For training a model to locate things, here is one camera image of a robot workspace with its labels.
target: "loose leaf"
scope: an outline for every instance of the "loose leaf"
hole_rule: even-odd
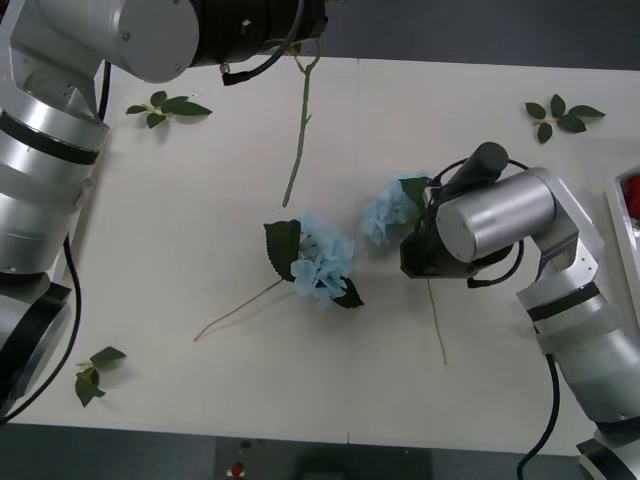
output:
[[[402,191],[415,203],[420,213],[424,212],[427,209],[424,203],[424,191],[431,185],[431,179],[429,177],[402,178],[400,183],[402,184]]]
[[[300,251],[300,222],[276,222],[265,224],[267,234],[267,255],[278,275],[287,282],[293,282],[291,264],[298,260]]]
[[[126,355],[120,350],[113,347],[107,347],[91,357],[91,363],[93,363],[96,368],[101,368],[122,358],[126,358]]]
[[[134,113],[142,113],[146,112],[147,109],[142,105],[133,105],[132,107],[127,108],[127,115],[131,115]]]
[[[167,92],[156,92],[151,95],[151,105],[158,108],[167,99]]]
[[[553,128],[548,123],[541,123],[538,127],[538,141],[544,145],[553,135]]]
[[[525,107],[527,108],[527,112],[533,118],[537,118],[538,120],[543,120],[544,117],[547,116],[547,111],[544,107],[538,103],[525,103]]]
[[[560,118],[566,110],[567,104],[564,103],[562,97],[556,93],[551,99],[551,115],[553,115],[553,118]]]
[[[558,126],[569,133],[586,132],[584,122],[574,115],[563,115],[558,119]]]
[[[97,385],[85,380],[81,377],[81,374],[78,374],[76,378],[76,395],[80,399],[82,406],[86,407],[95,397],[104,397],[105,393]]]
[[[158,115],[157,113],[150,113],[147,115],[147,125],[149,128],[153,128],[167,119],[164,115]]]
[[[189,97],[170,98],[169,100],[167,100],[162,104],[162,106],[160,107],[160,110],[162,110],[162,113],[175,113],[174,112],[175,106],[179,103],[186,102],[187,100],[189,100]]]
[[[87,368],[84,372],[76,373],[76,377],[85,382],[93,383],[96,387],[100,385],[100,374],[94,366]]]
[[[289,49],[287,50],[287,53],[291,56],[297,57],[298,55],[300,55],[301,51],[302,51],[302,44],[296,43],[289,47]]]
[[[205,108],[193,102],[176,102],[171,107],[171,113],[173,113],[174,115],[182,115],[185,117],[197,117],[200,115],[210,115],[211,113],[213,113],[208,108]]]
[[[358,295],[358,290],[356,290],[356,286],[353,284],[351,279],[343,278],[343,280],[347,284],[347,293],[340,298],[334,298],[334,303],[340,305],[342,308],[358,308],[364,305],[364,302],[360,298],[360,295]]]
[[[593,118],[602,118],[606,116],[606,114],[596,110],[593,107],[589,107],[588,105],[577,105],[569,110],[569,115],[573,115],[575,117],[593,117]]]

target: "white tabletop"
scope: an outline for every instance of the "white tabletop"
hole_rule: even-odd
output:
[[[115,73],[112,135],[78,237],[82,329],[60,379],[20,421],[513,452],[537,441],[551,382],[515,296],[534,277],[535,247],[507,284],[432,282],[445,366],[426,283],[400,272],[397,250],[367,244],[362,207],[396,174],[436,172],[499,142],[561,175],[583,202],[609,251],[599,285],[631,315],[602,182],[611,164],[640,157],[640,74],[323,59],[300,174],[279,211],[302,82],[286,59],[229,88],[217,68],[190,70],[162,88],[197,95],[214,114],[149,131],[124,110],[158,86]],[[523,103],[554,93],[608,116],[540,146]],[[262,224],[307,209],[356,241],[353,279],[366,306],[322,313],[284,284],[194,344],[204,325],[278,279]],[[128,359],[103,376],[107,395],[83,409],[74,364],[108,345]],[[572,455],[594,427],[564,385],[562,394],[545,451]]]

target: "flower stem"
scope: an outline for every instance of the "flower stem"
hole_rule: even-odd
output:
[[[300,168],[300,161],[302,160],[302,152],[304,150],[304,139],[307,131],[307,125],[311,120],[309,112],[309,92],[311,90],[311,73],[313,69],[318,65],[320,61],[320,44],[316,41],[316,58],[307,67],[303,67],[298,61],[298,57],[294,57],[296,64],[300,71],[304,74],[304,93],[302,96],[302,114],[300,115],[300,133],[298,134],[298,152],[296,155],[296,161],[293,164],[293,170],[291,170],[291,176],[289,177],[289,184],[287,185],[287,191],[282,199],[282,208],[286,208],[291,198],[291,191],[293,190],[293,183],[296,181],[298,175],[298,169]]]
[[[438,334],[438,341],[440,342],[440,349],[442,350],[442,359],[444,364],[447,364],[447,352],[444,349],[444,342],[442,341],[442,334],[440,333],[440,322],[438,322],[438,312],[436,311],[436,302],[433,299],[433,291],[431,290],[431,280],[427,280],[427,287],[429,288],[429,298],[431,299],[431,308],[433,309],[433,320],[436,324],[436,333]]]
[[[249,305],[251,302],[253,302],[254,300],[257,300],[259,297],[261,297],[262,295],[264,295],[265,293],[267,293],[268,291],[274,289],[275,287],[277,287],[278,285],[280,285],[282,282],[284,281],[284,279],[280,279],[278,280],[276,283],[274,283],[273,285],[265,288],[263,291],[261,291],[258,295],[256,295],[255,297],[253,297],[251,300],[247,300],[246,302],[244,302],[242,305],[240,305],[238,308],[236,308],[235,310],[232,310],[231,312],[227,313],[226,315],[223,315],[220,318],[215,319],[213,322],[211,322],[209,325],[207,325],[206,327],[204,327],[204,330],[202,330],[198,336],[193,340],[194,342],[197,342],[198,340],[200,340],[200,338],[206,333],[207,330],[209,330],[211,327],[213,327],[216,323],[224,320],[225,318],[230,317],[231,315],[233,315],[234,313],[238,312],[239,310],[242,310],[244,307],[246,307],[247,305]]]

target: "blue hydrangea flower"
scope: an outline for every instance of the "blue hydrangea flower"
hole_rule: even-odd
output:
[[[301,258],[291,264],[293,289],[300,296],[315,298],[326,309],[333,299],[346,294],[344,279],[351,275],[355,246],[313,213],[307,212],[300,224],[303,241]]]
[[[362,233],[375,245],[388,244],[387,227],[404,225],[416,218],[418,207],[402,190],[401,179],[425,175],[406,175],[391,181],[384,191],[364,207]]]

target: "dark floor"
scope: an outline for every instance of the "dark floor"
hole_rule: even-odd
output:
[[[325,56],[640,69],[637,0],[347,0],[329,18]],[[219,480],[240,460],[249,480],[512,480],[519,459],[273,441],[242,452],[235,439],[10,425],[0,430],[0,478]],[[569,457],[527,470],[528,480],[581,478]]]
[[[323,445],[9,425],[3,480],[512,480],[520,455]],[[581,480],[575,458],[539,457],[527,480]]]

